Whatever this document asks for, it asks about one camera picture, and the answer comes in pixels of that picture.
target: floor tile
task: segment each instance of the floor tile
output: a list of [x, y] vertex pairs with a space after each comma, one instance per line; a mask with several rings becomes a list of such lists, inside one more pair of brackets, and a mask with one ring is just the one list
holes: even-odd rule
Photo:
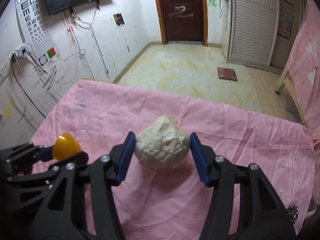
[[258, 69], [258, 68], [256, 69], [256, 72], [258, 73], [261, 80], [268, 80], [268, 81], [274, 82], [274, 83], [276, 83], [276, 81], [280, 77], [279, 74], [275, 74], [275, 73], [265, 71], [262, 69]]
[[286, 107], [286, 105], [288, 103], [288, 99], [291, 98], [289, 90], [287, 89], [286, 86], [283, 88], [282, 92], [280, 93], [280, 98], [281, 98], [281, 101], [282, 101], [284, 107]]
[[247, 69], [247, 72], [251, 78], [260, 78], [255, 68], [253, 67], [245, 67], [245, 68]]
[[289, 121], [291, 121], [291, 122], [298, 122], [298, 121], [296, 120], [296, 118], [293, 116], [293, 114], [287, 113], [287, 115], [288, 115], [288, 120], [289, 120]]
[[281, 96], [275, 93], [275, 84], [271, 80], [261, 80], [272, 106], [285, 107]]
[[[238, 81], [219, 79], [217, 67], [234, 69]], [[261, 113], [245, 66], [226, 63], [221, 48], [189, 44], [150, 46], [119, 84], [198, 97]]]
[[268, 94], [261, 82], [260, 79], [252, 78], [251, 82], [253, 84], [254, 89], [256, 90], [258, 100], [260, 104], [271, 106]]
[[273, 108], [273, 112], [275, 113], [275, 117], [289, 120], [287, 110], [284, 107], [273, 106], [272, 108]]
[[261, 111], [263, 114], [275, 116], [275, 113], [273, 112], [272, 106], [267, 106], [267, 105], [262, 105], [262, 104], [260, 104], [260, 106], [261, 106]]

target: crumpled white cloth ball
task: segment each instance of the crumpled white cloth ball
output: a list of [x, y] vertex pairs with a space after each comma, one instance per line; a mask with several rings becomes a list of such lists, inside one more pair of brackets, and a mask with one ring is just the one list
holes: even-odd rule
[[189, 145], [189, 136], [178, 121], [163, 115], [137, 137], [135, 155], [147, 169], [173, 169], [184, 161]]

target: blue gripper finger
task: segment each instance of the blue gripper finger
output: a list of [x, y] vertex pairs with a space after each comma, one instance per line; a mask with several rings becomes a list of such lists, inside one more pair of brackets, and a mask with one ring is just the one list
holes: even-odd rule
[[206, 160], [202, 151], [203, 147], [204, 146], [200, 143], [198, 136], [195, 133], [192, 133], [190, 135], [190, 149], [193, 156], [193, 160], [195, 161], [200, 180], [208, 187], [210, 183], [209, 174], [211, 172], [211, 163], [208, 162], [208, 160]]
[[135, 147], [136, 147], [136, 136], [133, 132], [129, 132], [123, 144], [123, 151], [116, 165], [117, 166], [116, 182], [118, 185], [121, 184], [121, 182], [125, 179], [127, 175], [129, 164], [130, 164]]
[[53, 146], [50, 146], [50, 147], [47, 147], [47, 148], [43, 148], [40, 151], [40, 154], [37, 156], [37, 159], [40, 160], [40, 161], [43, 161], [44, 163], [48, 162], [48, 161], [51, 161], [53, 159], [52, 149], [53, 149]]

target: flag sticker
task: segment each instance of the flag sticker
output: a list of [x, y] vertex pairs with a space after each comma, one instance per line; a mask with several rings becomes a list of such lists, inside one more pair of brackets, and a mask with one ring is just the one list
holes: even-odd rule
[[51, 48], [47, 51], [47, 54], [49, 58], [52, 58], [54, 55], [56, 55], [56, 51], [54, 50], [54, 48]]

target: doormat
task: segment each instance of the doormat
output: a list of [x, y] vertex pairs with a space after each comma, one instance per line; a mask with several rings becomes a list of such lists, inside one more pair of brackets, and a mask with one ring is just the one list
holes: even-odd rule
[[238, 81], [237, 75], [234, 69], [222, 68], [222, 67], [218, 67], [217, 69], [218, 69], [218, 77], [220, 79]]

